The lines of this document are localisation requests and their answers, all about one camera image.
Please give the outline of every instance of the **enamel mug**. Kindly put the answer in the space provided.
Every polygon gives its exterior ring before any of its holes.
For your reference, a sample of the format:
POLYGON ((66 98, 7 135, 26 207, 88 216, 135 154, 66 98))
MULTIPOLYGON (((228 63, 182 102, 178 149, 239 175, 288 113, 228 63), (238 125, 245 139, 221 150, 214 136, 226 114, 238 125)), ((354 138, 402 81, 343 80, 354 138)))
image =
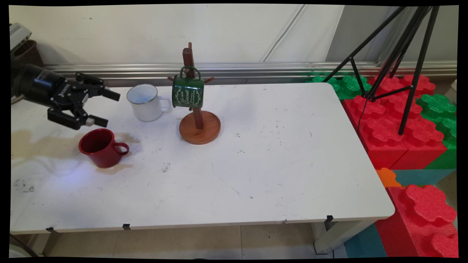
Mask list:
POLYGON ((203 90, 205 81, 201 79, 200 72, 192 66, 180 69, 180 76, 174 76, 172 83, 172 106, 201 108, 203 106, 203 90), (190 68, 198 73, 198 78, 183 77, 183 70, 190 68))
POLYGON ((131 88, 127 93, 127 100, 132 105, 135 117, 144 122, 154 121, 163 112, 171 109, 169 96, 158 96, 158 89, 150 84, 140 84, 131 88), (168 101, 166 108, 161 106, 161 100, 168 101))

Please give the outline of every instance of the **green mug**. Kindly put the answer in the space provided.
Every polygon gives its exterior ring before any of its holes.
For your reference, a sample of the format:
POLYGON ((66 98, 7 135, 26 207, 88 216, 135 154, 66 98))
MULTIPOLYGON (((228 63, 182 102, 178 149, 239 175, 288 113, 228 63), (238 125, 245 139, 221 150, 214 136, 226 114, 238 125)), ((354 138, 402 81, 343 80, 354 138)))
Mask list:
POLYGON ((172 82, 172 106, 175 108, 189 107, 201 108, 203 106, 203 89, 205 82, 201 79, 200 71, 192 66, 184 66, 180 69, 180 76, 174 76, 172 82), (183 77, 183 70, 191 68, 198 73, 198 79, 183 77))

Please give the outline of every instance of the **white mug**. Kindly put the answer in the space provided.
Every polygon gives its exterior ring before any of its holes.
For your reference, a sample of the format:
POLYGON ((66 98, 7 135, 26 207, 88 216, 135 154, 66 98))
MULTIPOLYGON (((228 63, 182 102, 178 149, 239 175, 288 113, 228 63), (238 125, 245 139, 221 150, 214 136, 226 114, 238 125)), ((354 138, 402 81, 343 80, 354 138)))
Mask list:
POLYGON ((163 112, 171 111, 169 96, 158 96, 158 89, 150 84, 140 84, 127 92, 127 100, 133 108, 135 117, 144 122, 151 122, 159 118, 163 112), (168 101, 167 108, 161 106, 160 100, 168 101))

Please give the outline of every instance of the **mug handle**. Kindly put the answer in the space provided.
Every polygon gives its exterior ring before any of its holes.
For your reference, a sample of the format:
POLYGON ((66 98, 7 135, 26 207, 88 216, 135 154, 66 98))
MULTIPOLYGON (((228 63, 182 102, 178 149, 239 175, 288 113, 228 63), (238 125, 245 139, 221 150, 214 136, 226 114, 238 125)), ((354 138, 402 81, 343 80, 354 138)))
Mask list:
POLYGON ((121 147, 124 147, 125 149, 127 149, 127 151, 126 151, 126 152, 123 152, 123 153, 117 152, 120 156, 127 155, 127 153, 130 151, 130 147, 128 147, 128 145, 127 145, 126 143, 124 143, 124 142, 116 142, 116 143, 114 144, 114 150, 115 150, 115 147, 117 147, 117 146, 121 146, 121 147))
POLYGON ((172 107, 171 107, 171 97, 169 97, 169 96, 158 96, 158 100, 163 100, 163 101, 167 101, 167 102, 168 102, 167 108, 162 107, 162 111, 163 111, 163 112, 170 112, 170 111, 172 111, 172 107))
POLYGON ((183 70, 186 69, 186 68, 190 68, 190 69, 193 69, 195 70, 197 73, 198 73, 198 80, 201 80, 202 79, 202 75, 200 74, 200 71, 198 71, 198 69, 196 69, 194 66, 183 66, 181 69, 180 69, 180 78, 181 79, 185 79, 183 77, 183 70))

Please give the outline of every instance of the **brown basket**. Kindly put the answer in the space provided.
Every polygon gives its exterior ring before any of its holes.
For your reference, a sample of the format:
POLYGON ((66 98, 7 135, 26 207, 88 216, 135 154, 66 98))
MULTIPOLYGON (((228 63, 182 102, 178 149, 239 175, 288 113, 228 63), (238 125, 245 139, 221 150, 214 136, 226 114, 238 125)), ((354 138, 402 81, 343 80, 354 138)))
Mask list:
POLYGON ((20 65, 33 64, 39 67, 44 66, 41 55, 37 50, 37 43, 34 40, 24 42, 19 48, 11 51, 20 65))

